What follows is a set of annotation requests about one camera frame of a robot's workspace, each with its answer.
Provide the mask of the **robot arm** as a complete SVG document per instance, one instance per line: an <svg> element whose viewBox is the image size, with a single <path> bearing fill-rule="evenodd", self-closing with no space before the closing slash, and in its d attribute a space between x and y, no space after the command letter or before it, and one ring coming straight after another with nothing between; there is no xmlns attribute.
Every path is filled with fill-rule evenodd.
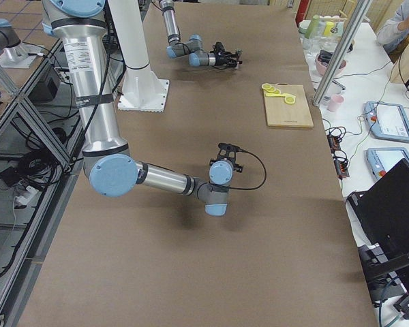
<svg viewBox="0 0 409 327"><path fill-rule="evenodd" d="M170 58L188 56L189 64L192 67L210 66L217 69L237 69L243 63L241 60L242 50L227 51L222 42L216 42L209 52L204 50L202 38L197 34L191 35L188 41L182 42L176 22L175 2L158 1L158 4L164 19L168 40L166 53Z"/></svg>
<svg viewBox="0 0 409 327"><path fill-rule="evenodd" d="M169 87L151 69L137 2L44 1L42 5L45 32L63 42L84 128L84 171L94 190L118 197L136 185L147 185L196 196L207 214L224 215L232 175L241 171L234 146L219 146L219 155L210 163L209 180L204 181L134 161L120 135L116 109L161 112ZM117 34L125 69L120 97L114 96L108 78L110 57L102 42L111 31Z"/></svg>

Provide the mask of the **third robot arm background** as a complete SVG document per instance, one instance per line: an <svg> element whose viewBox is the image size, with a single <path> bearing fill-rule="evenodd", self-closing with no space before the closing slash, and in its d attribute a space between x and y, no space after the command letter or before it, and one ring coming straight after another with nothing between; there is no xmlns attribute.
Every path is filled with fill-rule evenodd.
<svg viewBox="0 0 409 327"><path fill-rule="evenodd" d="M29 69L37 55L31 55L10 22L0 18L0 66L3 68Z"/></svg>

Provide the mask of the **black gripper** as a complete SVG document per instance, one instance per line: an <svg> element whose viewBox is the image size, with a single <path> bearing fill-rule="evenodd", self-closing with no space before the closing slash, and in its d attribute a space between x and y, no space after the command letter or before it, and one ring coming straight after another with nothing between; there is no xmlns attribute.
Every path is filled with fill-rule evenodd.
<svg viewBox="0 0 409 327"><path fill-rule="evenodd" d="M233 61L232 59L239 59L241 56L241 51L236 51L234 53L227 51L217 51L215 53L215 66L216 67L238 67L243 62Z"/></svg>
<svg viewBox="0 0 409 327"><path fill-rule="evenodd" d="M227 150L226 154L225 154L225 158L226 158L226 160L228 160L232 164L233 170L235 172L242 172L243 171L243 166L239 165L236 162L236 158L237 158L236 155L237 155L236 150L234 150L234 151L233 150Z"/></svg>

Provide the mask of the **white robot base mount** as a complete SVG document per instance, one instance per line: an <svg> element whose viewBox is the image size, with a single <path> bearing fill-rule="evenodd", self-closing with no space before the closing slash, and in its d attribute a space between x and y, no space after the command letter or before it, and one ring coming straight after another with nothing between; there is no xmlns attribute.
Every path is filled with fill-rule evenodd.
<svg viewBox="0 0 409 327"><path fill-rule="evenodd" d="M126 66L119 109L163 112L169 81L151 69L138 2L110 0L108 5Z"/></svg>

